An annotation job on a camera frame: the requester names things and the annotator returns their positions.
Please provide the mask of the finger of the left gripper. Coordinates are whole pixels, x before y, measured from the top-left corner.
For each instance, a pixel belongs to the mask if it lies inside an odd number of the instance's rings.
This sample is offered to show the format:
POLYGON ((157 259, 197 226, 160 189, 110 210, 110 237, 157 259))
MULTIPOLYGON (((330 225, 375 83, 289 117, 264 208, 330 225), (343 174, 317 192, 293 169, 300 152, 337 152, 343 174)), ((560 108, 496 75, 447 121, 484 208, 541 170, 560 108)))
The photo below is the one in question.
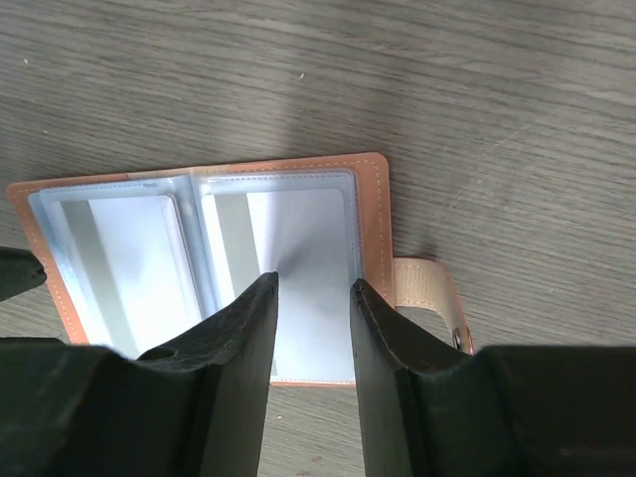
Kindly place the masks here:
POLYGON ((47 274, 36 256, 25 249, 0 248, 0 301, 3 302, 47 280, 47 274))

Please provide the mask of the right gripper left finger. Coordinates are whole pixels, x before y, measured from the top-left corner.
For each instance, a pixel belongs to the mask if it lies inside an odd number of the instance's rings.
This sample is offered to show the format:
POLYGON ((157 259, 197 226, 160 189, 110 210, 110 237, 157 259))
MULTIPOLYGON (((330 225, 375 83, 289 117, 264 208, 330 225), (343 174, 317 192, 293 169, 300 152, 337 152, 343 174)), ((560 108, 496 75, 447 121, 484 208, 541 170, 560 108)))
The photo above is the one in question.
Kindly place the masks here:
POLYGON ((253 476, 278 276, 130 360, 55 339, 1 343, 5 476, 253 476))

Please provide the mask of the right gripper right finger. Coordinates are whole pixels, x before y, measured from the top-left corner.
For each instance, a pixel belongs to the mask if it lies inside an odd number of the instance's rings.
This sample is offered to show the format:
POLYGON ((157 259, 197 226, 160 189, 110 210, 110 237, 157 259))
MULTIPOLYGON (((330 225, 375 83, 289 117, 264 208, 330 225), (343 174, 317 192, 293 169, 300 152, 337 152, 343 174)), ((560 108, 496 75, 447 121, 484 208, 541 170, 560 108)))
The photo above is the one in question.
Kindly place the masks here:
POLYGON ((631 476, 631 347, 490 346, 475 355, 365 280, 351 335, 370 476, 631 476))

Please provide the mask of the tan leather card holder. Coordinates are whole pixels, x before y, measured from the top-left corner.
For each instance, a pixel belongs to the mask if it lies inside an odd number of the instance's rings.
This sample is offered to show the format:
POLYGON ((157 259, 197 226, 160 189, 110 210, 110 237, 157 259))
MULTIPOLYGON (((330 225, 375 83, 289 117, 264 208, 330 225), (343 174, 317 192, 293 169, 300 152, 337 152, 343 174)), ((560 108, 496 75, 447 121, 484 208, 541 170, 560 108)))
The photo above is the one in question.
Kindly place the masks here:
MULTIPOLYGON (((356 280, 365 279, 391 307, 417 307, 437 313, 450 332, 453 347, 471 353, 469 328, 446 269, 431 260, 397 257, 393 252, 389 165, 379 153, 19 182, 8 187, 7 195, 46 271, 48 288, 70 340, 75 344, 107 346, 91 342, 80 322, 77 301, 69 293, 70 280, 53 250, 57 240, 46 211, 49 202, 171 196, 199 299, 199 324, 228 306, 219 307, 216 303, 203 197, 313 189, 336 189, 346 202, 347 237, 358 252, 357 276, 348 289, 348 305, 351 286, 356 280)), ((350 387, 355 373, 348 383, 279 382, 271 375, 270 380, 276 386, 350 387)))

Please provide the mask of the white card with black stripe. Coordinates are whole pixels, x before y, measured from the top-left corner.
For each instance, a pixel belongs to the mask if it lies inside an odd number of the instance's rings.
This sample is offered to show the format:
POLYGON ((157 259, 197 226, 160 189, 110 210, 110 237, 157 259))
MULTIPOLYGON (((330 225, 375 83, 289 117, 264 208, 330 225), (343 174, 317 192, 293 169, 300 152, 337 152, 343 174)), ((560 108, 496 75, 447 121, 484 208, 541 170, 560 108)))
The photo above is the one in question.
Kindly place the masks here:
POLYGON ((354 378, 348 289, 358 252, 347 237, 345 205, 336 189, 202 199, 217 305, 229 305, 266 272, 278 275, 276 381, 354 378))

